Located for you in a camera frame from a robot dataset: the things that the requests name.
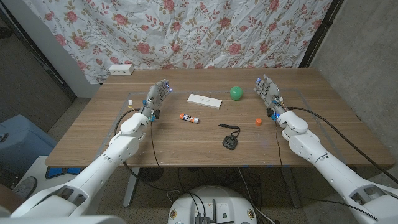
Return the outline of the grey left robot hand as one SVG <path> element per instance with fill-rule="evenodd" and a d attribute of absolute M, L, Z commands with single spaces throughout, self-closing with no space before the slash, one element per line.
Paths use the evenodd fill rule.
<path fill-rule="evenodd" d="M 154 121 L 160 116 L 160 107 L 165 98 L 172 92 L 169 81 L 163 79 L 152 85 L 143 100 L 143 106 L 139 110 L 140 114 L 148 117 L 149 121 Z"/>

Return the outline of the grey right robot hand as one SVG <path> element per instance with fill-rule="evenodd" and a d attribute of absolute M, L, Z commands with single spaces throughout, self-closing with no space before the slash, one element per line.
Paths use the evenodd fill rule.
<path fill-rule="evenodd" d="M 266 75 L 263 75 L 263 78 L 258 78 L 255 84 L 256 87 L 254 88 L 254 91 L 264 101 L 267 108 L 267 116 L 276 121 L 281 114 L 287 112 L 287 108 L 284 106 L 283 97 L 280 95 L 278 86 Z"/>

